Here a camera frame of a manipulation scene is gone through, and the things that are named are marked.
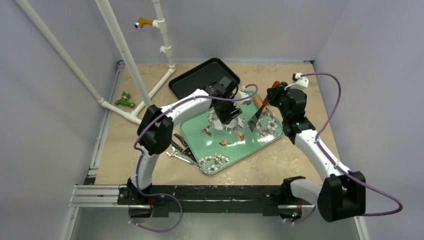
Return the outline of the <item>white dough ball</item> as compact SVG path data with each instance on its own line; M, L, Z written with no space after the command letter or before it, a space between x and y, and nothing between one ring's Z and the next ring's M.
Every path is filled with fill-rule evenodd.
M221 122L221 120L217 117L217 115L215 114L213 116L213 126L216 130L218 131L235 131L237 129L244 129L245 128L245 123L244 120L240 117L236 117L234 119L232 119L228 124L224 124Z

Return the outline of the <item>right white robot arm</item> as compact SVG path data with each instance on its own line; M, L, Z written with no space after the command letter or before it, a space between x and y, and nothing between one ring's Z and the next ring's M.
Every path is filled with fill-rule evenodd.
M326 222L360 216L366 211L365 176L351 171L320 141L306 117L307 95L285 82L267 89L268 103L282 116L283 133L312 163L322 184L302 176L286 178L280 196L288 204L303 199L318 209Z

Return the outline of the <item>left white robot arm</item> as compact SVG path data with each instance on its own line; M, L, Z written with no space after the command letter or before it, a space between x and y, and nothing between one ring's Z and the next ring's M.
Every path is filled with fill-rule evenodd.
M135 174L130 177L134 186L129 197L138 205L149 199L148 187L152 185L153 171L158 157L171 144L176 125L195 115L213 109L222 126L230 125L242 113L241 105L251 100L237 84L224 77L212 85L205 85L193 93L166 106L147 108L138 127L138 138L133 147L140 151Z

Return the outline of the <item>metal scraper wooden handle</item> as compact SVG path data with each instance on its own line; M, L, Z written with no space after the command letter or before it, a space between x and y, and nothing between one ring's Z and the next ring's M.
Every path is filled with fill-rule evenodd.
M250 129L250 131L253 133L256 129L257 122L260 118L260 116L263 113L263 110L266 108L269 102L268 94L265 96L265 98L262 101L259 101L260 105L258 110L255 112L255 114L247 121L247 125Z

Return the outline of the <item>green floral tray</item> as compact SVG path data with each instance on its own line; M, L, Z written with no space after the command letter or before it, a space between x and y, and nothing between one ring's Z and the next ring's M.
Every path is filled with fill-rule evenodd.
M282 124L268 108L259 117L254 132L250 131L247 122L259 108L253 102L242 105L240 109L242 113L238 117L243 119L245 125L234 131L214 128L213 109L203 111L179 125L203 174L215 174L284 136Z

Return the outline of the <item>black plastic tray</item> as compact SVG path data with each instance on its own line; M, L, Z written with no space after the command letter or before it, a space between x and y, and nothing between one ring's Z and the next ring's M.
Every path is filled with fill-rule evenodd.
M182 73L168 83L171 92L180 100L202 86L219 82L222 78L237 84L240 78L220 58L213 57Z

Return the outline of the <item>wooden dough roller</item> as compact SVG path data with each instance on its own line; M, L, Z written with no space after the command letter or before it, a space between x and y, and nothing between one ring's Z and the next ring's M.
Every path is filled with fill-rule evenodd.
M260 108L263 104L262 99L257 94L252 97L252 102L255 103L258 108Z

